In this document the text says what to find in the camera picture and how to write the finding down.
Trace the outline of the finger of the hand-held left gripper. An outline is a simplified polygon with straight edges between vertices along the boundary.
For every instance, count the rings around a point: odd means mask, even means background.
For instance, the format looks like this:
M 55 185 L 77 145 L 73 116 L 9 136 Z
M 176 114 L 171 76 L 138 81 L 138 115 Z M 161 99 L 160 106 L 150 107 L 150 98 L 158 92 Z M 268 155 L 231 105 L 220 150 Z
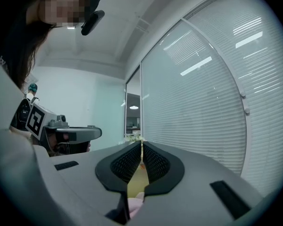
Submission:
M 98 127 L 64 127 L 55 129 L 57 140 L 59 134 L 64 139 L 64 134 L 68 135 L 66 140 L 69 143 L 84 143 L 98 139 L 102 136 L 102 130 Z

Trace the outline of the person's left hand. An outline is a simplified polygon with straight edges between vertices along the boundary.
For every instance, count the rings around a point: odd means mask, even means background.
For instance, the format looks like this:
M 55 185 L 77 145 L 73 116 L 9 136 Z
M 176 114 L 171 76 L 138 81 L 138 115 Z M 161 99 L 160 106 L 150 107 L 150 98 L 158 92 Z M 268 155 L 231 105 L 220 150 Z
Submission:
M 48 135 L 48 143 L 50 146 L 50 149 L 47 151 L 49 157 L 61 156 L 61 153 L 58 151 L 58 142 L 55 134 Z

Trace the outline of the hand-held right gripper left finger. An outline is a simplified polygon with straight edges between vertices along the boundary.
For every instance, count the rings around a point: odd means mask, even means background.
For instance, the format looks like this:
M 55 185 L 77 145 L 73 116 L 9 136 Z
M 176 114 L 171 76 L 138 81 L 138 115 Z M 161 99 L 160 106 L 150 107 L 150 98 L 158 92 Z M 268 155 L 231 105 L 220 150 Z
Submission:
M 52 157 L 48 191 L 60 212 L 52 225 L 140 225 L 130 218 L 127 184 L 141 161 L 141 144 L 123 144 L 89 153 Z

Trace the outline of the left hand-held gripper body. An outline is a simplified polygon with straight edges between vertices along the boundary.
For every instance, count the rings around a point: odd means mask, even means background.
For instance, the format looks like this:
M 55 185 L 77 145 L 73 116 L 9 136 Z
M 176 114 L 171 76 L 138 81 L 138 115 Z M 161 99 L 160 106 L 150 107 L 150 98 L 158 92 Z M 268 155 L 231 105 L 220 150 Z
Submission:
M 48 151 L 50 149 L 48 143 L 48 135 L 56 134 L 55 129 L 70 127 L 64 115 L 55 114 L 40 105 L 31 107 L 25 128 L 38 141 L 38 144 Z M 69 143 L 66 140 L 68 135 L 64 134 L 64 139 L 58 135 L 58 151 L 61 155 L 85 153 L 88 150 L 89 142 L 84 143 Z

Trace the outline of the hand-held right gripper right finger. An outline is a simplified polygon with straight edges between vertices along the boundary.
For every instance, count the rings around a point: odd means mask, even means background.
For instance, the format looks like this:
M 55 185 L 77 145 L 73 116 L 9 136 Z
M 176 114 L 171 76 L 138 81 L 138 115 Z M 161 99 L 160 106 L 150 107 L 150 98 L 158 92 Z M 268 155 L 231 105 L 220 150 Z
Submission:
M 208 156 L 154 142 L 151 145 L 179 158 L 184 175 L 169 193 L 146 196 L 129 221 L 131 226 L 229 225 L 234 219 L 210 186 L 216 181 L 226 182 L 250 208 L 263 199 L 247 181 Z

